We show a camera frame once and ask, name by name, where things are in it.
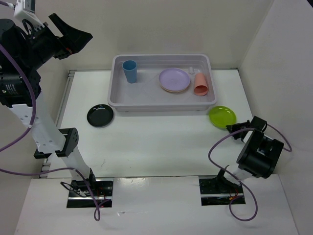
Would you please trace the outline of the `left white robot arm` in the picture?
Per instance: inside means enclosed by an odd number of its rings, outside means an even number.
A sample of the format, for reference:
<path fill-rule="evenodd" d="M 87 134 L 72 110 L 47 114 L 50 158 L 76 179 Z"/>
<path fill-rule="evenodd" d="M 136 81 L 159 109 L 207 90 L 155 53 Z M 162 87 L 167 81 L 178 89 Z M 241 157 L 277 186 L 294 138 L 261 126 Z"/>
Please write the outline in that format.
<path fill-rule="evenodd" d="M 90 33 L 65 23 L 57 14 L 50 19 L 61 32 L 55 36 L 47 24 L 35 27 L 24 19 L 18 27 L 10 19 L 0 21 L 0 102 L 26 127 L 37 145 L 34 157 L 55 154 L 66 165 L 74 189 L 85 195 L 97 191 L 92 169 L 78 149 L 76 128 L 59 129 L 45 105 L 38 69 L 51 58 L 65 59 L 80 52 L 92 39 Z"/>

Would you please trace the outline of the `coral plastic cup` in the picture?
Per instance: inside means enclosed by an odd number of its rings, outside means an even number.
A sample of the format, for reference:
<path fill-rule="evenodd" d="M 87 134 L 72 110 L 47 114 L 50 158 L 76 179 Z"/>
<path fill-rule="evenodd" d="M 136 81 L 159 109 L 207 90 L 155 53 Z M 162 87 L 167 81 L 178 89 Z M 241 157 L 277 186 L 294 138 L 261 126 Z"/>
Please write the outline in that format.
<path fill-rule="evenodd" d="M 205 75 L 203 73 L 197 73 L 194 79 L 194 94 L 204 96 L 208 91 L 209 87 Z"/>

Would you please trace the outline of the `black plate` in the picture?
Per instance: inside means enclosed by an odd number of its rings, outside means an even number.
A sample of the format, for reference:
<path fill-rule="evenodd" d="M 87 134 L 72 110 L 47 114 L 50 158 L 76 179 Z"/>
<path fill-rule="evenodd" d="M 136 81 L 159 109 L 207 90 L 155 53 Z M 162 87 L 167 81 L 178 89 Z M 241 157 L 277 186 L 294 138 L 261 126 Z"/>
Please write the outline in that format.
<path fill-rule="evenodd" d="M 87 121 L 93 127 L 105 127 L 114 118 L 113 109 L 106 104 L 98 104 L 91 107 L 87 113 Z"/>

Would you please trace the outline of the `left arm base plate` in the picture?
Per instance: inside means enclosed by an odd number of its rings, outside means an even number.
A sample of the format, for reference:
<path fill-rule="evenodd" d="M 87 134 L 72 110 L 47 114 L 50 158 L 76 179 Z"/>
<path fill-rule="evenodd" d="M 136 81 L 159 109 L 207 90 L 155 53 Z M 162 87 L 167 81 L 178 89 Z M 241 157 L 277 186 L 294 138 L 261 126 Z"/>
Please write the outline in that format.
<path fill-rule="evenodd" d="M 74 181 L 60 182 L 68 191 L 67 208 L 95 208 L 95 204 L 84 182 L 79 186 Z M 96 178 L 90 187 L 93 196 L 101 208 L 112 207 L 113 178 Z"/>

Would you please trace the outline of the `green plastic plate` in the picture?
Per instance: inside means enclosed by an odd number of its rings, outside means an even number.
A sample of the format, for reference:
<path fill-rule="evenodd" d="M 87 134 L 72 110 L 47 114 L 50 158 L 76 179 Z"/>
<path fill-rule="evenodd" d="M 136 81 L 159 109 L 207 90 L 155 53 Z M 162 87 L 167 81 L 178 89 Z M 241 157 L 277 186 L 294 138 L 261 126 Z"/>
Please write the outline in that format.
<path fill-rule="evenodd" d="M 235 113 L 226 106 L 215 106 L 208 113 L 210 122 L 219 129 L 226 129 L 227 126 L 237 122 Z"/>

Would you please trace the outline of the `blue plastic cup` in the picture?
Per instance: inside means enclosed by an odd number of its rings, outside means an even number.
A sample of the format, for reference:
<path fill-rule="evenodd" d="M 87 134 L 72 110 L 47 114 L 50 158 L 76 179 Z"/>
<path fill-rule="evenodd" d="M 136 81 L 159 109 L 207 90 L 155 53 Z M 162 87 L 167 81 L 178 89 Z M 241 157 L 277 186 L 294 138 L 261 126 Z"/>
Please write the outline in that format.
<path fill-rule="evenodd" d="M 133 60 L 127 60 L 122 64 L 122 68 L 126 79 L 129 83 L 137 81 L 137 63 Z"/>

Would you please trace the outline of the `purple plastic plate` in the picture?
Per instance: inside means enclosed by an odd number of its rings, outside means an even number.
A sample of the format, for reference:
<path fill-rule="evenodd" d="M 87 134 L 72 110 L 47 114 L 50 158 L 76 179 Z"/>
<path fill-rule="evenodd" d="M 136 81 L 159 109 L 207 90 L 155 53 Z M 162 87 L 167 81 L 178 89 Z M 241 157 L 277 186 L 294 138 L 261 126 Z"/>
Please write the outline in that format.
<path fill-rule="evenodd" d="M 190 77 L 181 69 L 169 68 L 160 73 L 159 83 L 166 89 L 179 91 L 190 85 Z"/>

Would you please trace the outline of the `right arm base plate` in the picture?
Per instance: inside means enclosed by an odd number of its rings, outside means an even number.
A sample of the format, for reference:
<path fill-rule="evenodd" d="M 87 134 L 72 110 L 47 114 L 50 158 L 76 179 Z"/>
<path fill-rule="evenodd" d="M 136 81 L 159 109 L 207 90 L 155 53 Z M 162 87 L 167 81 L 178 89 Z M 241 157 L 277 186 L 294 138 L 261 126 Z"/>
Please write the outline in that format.
<path fill-rule="evenodd" d="M 202 206 L 243 205 L 246 203 L 241 185 L 229 185 L 217 181 L 216 176 L 199 177 Z"/>

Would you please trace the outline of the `lavender plastic bin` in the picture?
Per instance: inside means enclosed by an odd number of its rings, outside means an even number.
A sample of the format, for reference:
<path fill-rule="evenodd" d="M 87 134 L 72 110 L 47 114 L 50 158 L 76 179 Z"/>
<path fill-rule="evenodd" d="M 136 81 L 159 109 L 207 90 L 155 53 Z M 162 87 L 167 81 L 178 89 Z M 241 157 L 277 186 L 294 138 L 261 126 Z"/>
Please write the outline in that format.
<path fill-rule="evenodd" d="M 122 68 L 125 61 L 137 63 L 137 81 L 129 83 Z M 177 68 L 187 73 L 190 85 L 170 93 L 161 87 L 159 75 Z M 195 76 L 202 73 L 208 85 L 203 96 L 194 93 Z M 108 103 L 119 112 L 202 111 L 217 102 L 210 60 L 205 54 L 120 54 L 112 61 Z"/>

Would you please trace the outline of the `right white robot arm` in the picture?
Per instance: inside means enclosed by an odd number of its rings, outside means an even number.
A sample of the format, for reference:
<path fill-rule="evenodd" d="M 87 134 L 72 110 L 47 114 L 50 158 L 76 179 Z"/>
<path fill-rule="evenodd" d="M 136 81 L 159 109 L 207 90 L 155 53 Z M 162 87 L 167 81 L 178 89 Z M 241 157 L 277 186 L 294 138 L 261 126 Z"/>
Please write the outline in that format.
<path fill-rule="evenodd" d="M 240 139 L 245 145 L 241 150 L 235 166 L 228 166 L 234 177 L 220 170 L 213 179 L 214 188 L 220 193 L 231 192 L 240 185 L 240 182 L 251 178 L 268 178 L 274 171 L 284 144 L 264 134 L 268 123 L 254 116 L 251 121 L 227 125 L 229 133 L 236 133 L 233 138 Z"/>

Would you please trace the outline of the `orange plastic plate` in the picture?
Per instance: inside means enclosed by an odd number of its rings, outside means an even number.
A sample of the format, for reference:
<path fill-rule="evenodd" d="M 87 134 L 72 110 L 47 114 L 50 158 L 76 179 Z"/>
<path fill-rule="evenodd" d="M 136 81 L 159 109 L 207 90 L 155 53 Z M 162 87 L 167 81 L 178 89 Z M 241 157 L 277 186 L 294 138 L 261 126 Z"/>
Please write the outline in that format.
<path fill-rule="evenodd" d="M 181 92 L 184 92 L 185 90 L 188 90 L 189 87 L 186 87 L 182 90 L 179 90 L 179 91 L 174 91 L 174 90 L 169 90 L 169 89 L 166 89 L 165 87 L 161 86 L 163 90 L 169 92 L 169 93 L 173 93 L 173 94 L 178 94 L 178 93 L 181 93 Z"/>

